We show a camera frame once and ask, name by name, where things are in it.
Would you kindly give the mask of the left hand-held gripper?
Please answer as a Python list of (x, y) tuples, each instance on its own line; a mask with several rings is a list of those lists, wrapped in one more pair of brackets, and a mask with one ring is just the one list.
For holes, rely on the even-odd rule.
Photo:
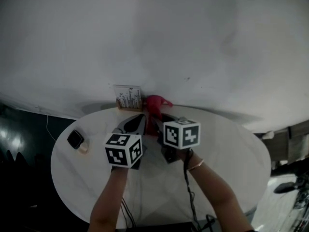
[(145, 134), (146, 122), (144, 114), (131, 116), (107, 134), (104, 148), (110, 165), (135, 170), (140, 168), (144, 153), (142, 137)]

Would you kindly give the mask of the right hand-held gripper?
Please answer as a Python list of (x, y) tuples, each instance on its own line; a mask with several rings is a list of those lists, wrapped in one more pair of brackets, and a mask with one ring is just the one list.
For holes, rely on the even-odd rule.
[(201, 123), (161, 114), (162, 118), (151, 117), (151, 135), (158, 137), (161, 152), (167, 163), (178, 161), (176, 150), (187, 150), (200, 145)]

